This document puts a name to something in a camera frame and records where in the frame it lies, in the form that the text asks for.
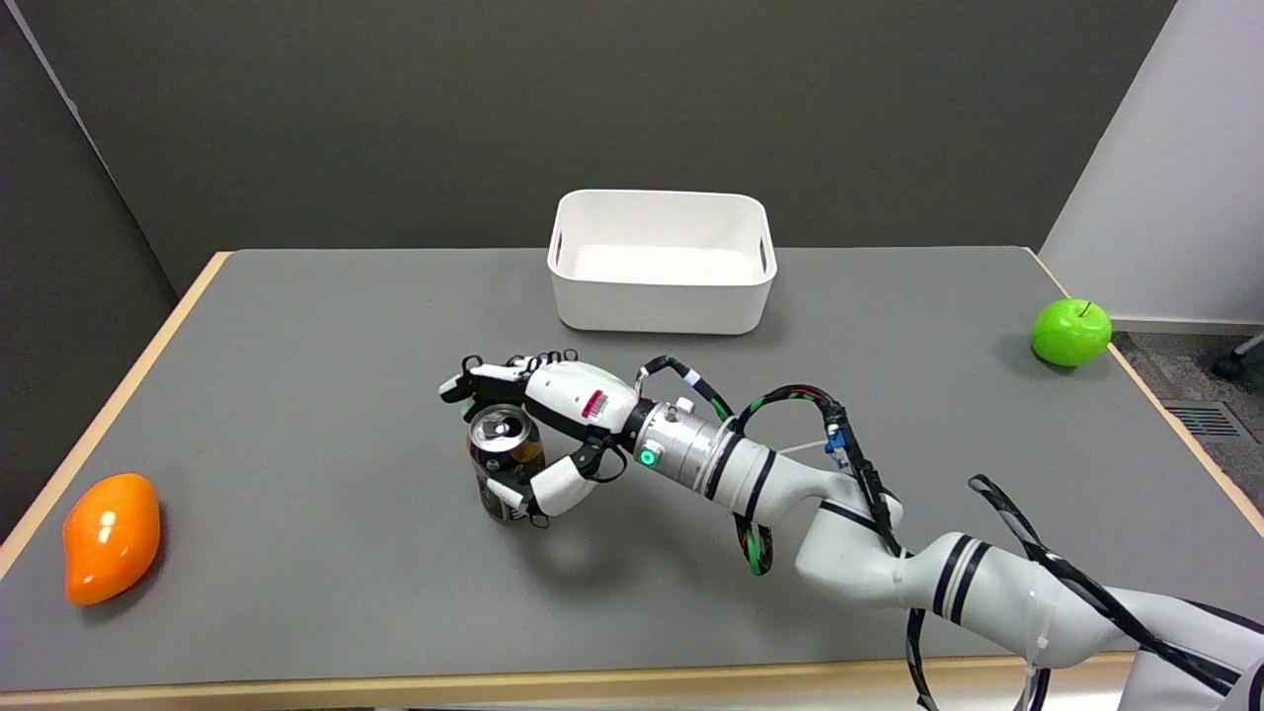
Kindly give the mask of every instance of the blue connector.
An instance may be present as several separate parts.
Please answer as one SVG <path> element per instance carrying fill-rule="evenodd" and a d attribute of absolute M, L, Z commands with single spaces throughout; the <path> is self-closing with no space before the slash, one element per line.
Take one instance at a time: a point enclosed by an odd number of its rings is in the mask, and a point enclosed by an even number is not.
<path fill-rule="evenodd" d="M 846 452 L 847 438 L 843 435 L 843 429 L 838 425 L 829 425 L 825 429 L 825 454 L 829 454 L 839 469 L 847 468 L 847 459 L 843 459 Z"/>

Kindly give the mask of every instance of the can lid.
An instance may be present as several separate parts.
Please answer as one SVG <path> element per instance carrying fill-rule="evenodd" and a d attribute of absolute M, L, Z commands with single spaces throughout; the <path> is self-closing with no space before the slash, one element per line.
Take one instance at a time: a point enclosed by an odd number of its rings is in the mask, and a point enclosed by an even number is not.
<path fill-rule="evenodd" d="M 470 421 L 470 440 L 485 452 L 508 452 L 527 439 L 530 419 L 512 405 L 493 405 Z"/>

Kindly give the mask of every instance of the wooden table edge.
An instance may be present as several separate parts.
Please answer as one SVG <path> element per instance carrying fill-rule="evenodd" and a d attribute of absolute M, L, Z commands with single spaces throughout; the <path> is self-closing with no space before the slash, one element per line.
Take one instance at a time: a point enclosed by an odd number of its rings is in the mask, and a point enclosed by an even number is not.
<path fill-rule="evenodd" d="M 1133 667 L 1131 652 L 1098 654 L 1054 676 L 1059 693 L 1119 689 Z M 1023 687 L 1026 664 L 1016 657 L 927 659 L 929 683 L 943 689 Z M 525 703 L 665 696 L 742 696 L 846 691 L 856 698 L 885 698 L 909 684 L 902 659 L 813 664 L 757 664 L 609 672 L 546 672 L 447 677 L 384 677 L 225 682 L 0 695 L 0 708 L 81 711 L 226 711 L 238 708 L 435 707 L 456 703 Z M 909 686 L 910 700 L 915 696 Z"/>
<path fill-rule="evenodd" d="M 1049 278 L 1067 294 L 1053 272 L 1030 249 L 1024 248 Z M 105 406 L 0 544 L 0 579 L 30 541 L 57 500 L 78 473 L 80 467 L 101 442 L 119 412 L 149 373 L 154 362 L 192 311 L 206 287 L 233 252 L 217 252 L 172 310 L 158 333 L 145 347 L 131 369 L 115 388 Z M 1172 416 L 1145 386 L 1127 361 L 1111 345 L 1111 354 L 1163 414 L 1182 442 L 1203 464 L 1217 485 L 1264 535 L 1264 516 L 1243 491 L 1207 455 L 1188 430 Z M 1024 663 L 1011 657 L 939 658 L 927 660 L 927 673 L 937 686 L 985 686 L 1021 683 Z M 1058 672 L 1058 688 L 1122 686 L 1133 664 L 1131 653 L 1100 654 L 1071 669 Z M 744 667 L 698 667 L 683 669 L 627 669 L 611 672 L 550 672 L 526 674 L 474 674 L 445 677 L 388 677 L 360 679 L 306 679 L 264 682 L 219 682 L 123 688 L 92 688 L 37 692 L 0 692 L 0 708 L 240 708 L 246 707 L 329 707 L 495 703 L 540 700 L 628 698 L 666 695 L 776 693 L 829 688 L 890 688 L 906 683 L 902 660 L 837 662 L 815 664 L 758 664 Z"/>

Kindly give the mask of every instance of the gray wall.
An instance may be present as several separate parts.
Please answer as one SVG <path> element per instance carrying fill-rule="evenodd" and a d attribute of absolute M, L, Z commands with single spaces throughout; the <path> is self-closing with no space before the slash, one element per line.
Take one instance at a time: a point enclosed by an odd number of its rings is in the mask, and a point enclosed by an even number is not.
<path fill-rule="evenodd" d="M 174 295 L 6 10 L 0 67 L 3 539 Z"/>
<path fill-rule="evenodd" d="M 163 267 L 538 245 L 579 187 L 785 245 L 1039 247 L 1173 0 L 20 0 Z"/>

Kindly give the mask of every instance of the table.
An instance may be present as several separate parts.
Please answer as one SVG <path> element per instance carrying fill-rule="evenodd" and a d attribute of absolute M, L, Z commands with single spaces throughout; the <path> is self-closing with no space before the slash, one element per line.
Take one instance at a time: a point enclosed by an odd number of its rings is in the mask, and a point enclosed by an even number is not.
<path fill-rule="evenodd" d="M 779 526 L 763 578 L 746 572 L 727 512 L 645 471 L 547 531 L 489 521 L 464 425 L 435 396 L 468 353 L 576 348 L 631 376 L 670 352 L 734 402 L 813 382 L 848 405 L 914 549 L 964 530 L 1018 550 L 966 486 L 986 472 L 1103 582 L 1264 616 L 1264 571 L 1221 564 L 1258 558 L 1264 520 L 1119 353 L 1074 373 L 1031 357 L 1026 329 L 1063 292 L 1029 250 L 785 249 L 779 262 L 761 325 L 703 338 L 566 329 L 542 250 L 216 256 L 0 549 L 0 706 L 818 688 L 911 703 L 904 616 L 842 610 L 795 579 L 810 505 Z M 665 376 L 648 387 L 684 393 Z M 806 410 L 780 405 L 748 434 L 819 439 Z M 545 444 L 566 447 L 551 433 Z M 164 555 L 135 590 L 72 609 L 61 521 L 124 469 L 158 488 Z M 934 620 L 924 646 L 949 693 L 1016 688 L 1018 662 L 968 633 Z M 1055 691 L 1117 689 L 1127 663 L 1059 672 Z"/>

